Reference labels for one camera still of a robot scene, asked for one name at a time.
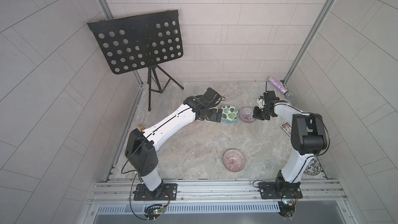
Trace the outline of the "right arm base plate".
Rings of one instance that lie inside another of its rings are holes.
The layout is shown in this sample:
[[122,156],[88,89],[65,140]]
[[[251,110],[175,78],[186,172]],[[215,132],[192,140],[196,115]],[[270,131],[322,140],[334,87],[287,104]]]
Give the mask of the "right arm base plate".
[[278,200],[284,201],[285,199],[302,199],[303,194],[300,189],[300,183],[285,183],[277,185],[276,183],[260,182],[258,189],[263,200]]

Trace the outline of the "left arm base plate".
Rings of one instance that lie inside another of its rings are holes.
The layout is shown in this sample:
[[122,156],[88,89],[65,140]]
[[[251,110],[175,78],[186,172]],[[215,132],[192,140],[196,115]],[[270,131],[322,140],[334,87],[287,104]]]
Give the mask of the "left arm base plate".
[[150,191],[145,184],[138,184],[134,194],[134,201],[174,201],[176,200],[178,185],[161,183],[154,191]]

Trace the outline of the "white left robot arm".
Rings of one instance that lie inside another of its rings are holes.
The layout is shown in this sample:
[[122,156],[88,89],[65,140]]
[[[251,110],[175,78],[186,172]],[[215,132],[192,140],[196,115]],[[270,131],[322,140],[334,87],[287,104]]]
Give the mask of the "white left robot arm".
[[196,120],[221,122],[222,110],[216,107],[224,100],[225,97],[208,88],[204,94],[187,97],[177,110],[152,127],[143,131],[134,129],[129,134],[124,155],[149,192],[162,192],[163,188],[163,180],[157,171],[159,148],[177,131]]

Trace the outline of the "green leaf pattern bowl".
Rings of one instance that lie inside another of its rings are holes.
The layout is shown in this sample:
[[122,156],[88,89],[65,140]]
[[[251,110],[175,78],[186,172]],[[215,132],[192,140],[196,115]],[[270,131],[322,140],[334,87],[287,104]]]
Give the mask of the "green leaf pattern bowl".
[[225,122],[225,123],[235,123],[235,122],[237,122],[237,119],[235,119],[235,120],[224,120],[224,119],[222,119],[222,121]]

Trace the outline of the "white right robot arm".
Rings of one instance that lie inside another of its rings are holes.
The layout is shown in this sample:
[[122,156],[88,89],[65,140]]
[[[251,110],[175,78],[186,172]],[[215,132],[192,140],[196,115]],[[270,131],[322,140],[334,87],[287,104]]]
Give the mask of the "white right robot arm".
[[328,146],[322,116],[303,112],[281,100],[274,91],[265,91],[259,97],[253,117],[258,120],[283,117],[291,125],[293,151],[287,164],[278,172],[274,188],[277,192],[297,188],[305,168]]

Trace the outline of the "purple striped bowl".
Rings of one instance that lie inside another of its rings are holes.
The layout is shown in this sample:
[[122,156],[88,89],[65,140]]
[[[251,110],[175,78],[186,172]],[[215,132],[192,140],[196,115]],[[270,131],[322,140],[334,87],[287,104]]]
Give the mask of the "purple striped bowl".
[[253,123],[256,121],[254,117],[254,109],[250,107],[244,107],[239,111],[239,118],[245,123]]
[[223,164],[227,170],[239,172],[245,166],[245,157],[239,150],[230,149],[223,156]]

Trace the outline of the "black white floral bowl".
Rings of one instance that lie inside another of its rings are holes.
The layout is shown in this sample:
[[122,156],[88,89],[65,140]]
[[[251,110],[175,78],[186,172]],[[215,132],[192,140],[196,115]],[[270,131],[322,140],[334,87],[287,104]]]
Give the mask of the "black white floral bowl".
[[322,167],[317,158],[313,158],[305,169],[305,173],[310,176],[317,176],[321,171]]

